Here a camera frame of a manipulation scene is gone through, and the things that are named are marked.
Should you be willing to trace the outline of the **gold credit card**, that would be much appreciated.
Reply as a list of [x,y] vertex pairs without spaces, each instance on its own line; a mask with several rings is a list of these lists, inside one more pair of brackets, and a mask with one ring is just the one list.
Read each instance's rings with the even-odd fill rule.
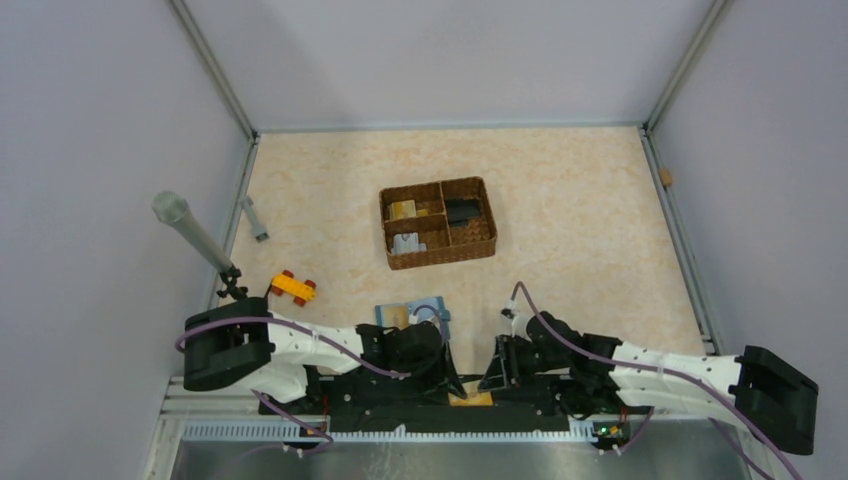
[[448,403],[451,407],[492,407],[494,400],[489,392],[471,392],[465,398],[449,393]]
[[409,311],[406,305],[387,305],[381,308],[382,323],[386,327],[404,329],[409,325]]

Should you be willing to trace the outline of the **blue leather card holder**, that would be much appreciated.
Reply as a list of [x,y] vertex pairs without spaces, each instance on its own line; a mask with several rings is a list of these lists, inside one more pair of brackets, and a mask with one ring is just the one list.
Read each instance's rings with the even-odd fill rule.
[[419,300],[413,300],[405,303],[393,303],[377,305],[374,309],[375,322],[377,326],[386,327],[382,323],[381,308],[387,305],[406,305],[409,311],[409,326],[423,322],[429,322],[438,327],[445,337],[449,340],[451,337],[449,322],[451,314],[446,307],[442,296],[432,296]]

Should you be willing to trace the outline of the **woven wicker tray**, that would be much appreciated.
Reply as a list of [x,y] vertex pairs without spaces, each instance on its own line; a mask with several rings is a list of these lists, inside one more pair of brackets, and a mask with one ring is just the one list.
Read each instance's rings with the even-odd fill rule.
[[[481,216],[466,227],[450,228],[445,200],[456,198],[477,199]],[[392,270],[470,261],[496,253],[498,230],[486,183],[479,176],[388,187],[379,192],[378,200],[384,251]],[[415,200],[429,214],[389,221],[387,207],[403,200]]]

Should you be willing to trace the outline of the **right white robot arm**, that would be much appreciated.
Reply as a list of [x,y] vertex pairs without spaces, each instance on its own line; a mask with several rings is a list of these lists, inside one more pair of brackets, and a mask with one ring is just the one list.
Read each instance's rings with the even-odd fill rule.
[[543,311],[505,308],[511,331],[495,351],[479,388],[516,392],[548,384],[570,415],[621,406],[711,417],[759,430],[780,451],[814,451],[819,387],[764,347],[740,355],[690,356],[639,347],[615,337],[581,334]]

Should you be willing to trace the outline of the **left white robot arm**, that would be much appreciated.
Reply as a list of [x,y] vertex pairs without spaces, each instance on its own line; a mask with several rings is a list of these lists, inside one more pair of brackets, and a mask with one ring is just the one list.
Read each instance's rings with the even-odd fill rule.
[[437,316],[400,328],[377,324],[323,327],[269,309],[248,297],[188,318],[175,342],[184,359],[184,386],[193,392],[238,385],[297,413],[319,404],[311,372],[362,382],[380,399],[392,395],[467,393],[450,356]]

